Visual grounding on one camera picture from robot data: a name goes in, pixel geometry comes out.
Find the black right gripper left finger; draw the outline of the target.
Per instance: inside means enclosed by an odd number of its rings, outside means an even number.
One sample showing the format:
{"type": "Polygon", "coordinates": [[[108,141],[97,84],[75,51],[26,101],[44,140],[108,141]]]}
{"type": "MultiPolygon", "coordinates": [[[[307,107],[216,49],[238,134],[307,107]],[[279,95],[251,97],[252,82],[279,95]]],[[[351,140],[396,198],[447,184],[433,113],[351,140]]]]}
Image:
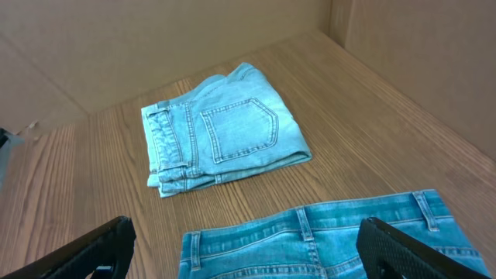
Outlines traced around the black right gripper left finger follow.
{"type": "Polygon", "coordinates": [[[118,216],[4,279],[124,279],[134,254],[132,219],[118,216]]]}

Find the medium blue jeans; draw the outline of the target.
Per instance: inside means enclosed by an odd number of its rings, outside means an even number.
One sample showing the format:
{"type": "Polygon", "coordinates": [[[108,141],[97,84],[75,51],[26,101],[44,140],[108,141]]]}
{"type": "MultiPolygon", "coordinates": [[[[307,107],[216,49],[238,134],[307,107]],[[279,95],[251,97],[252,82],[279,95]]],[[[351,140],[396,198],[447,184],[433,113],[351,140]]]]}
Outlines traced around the medium blue jeans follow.
{"type": "Polygon", "coordinates": [[[303,205],[237,226],[187,232],[180,278],[364,278],[356,241],[376,217],[453,260],[488,275],[437,191],[303,205]]]}

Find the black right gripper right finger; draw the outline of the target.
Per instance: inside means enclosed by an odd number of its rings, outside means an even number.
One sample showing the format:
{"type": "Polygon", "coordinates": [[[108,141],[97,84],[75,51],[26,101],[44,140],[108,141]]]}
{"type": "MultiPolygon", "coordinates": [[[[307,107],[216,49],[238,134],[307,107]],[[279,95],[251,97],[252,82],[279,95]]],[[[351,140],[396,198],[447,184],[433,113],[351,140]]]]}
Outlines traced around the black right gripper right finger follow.
{"type": "Polygon", "coordinates": [[[369,279],[487,279],[375,217],[361,221],[356,241],[369,279]]]}

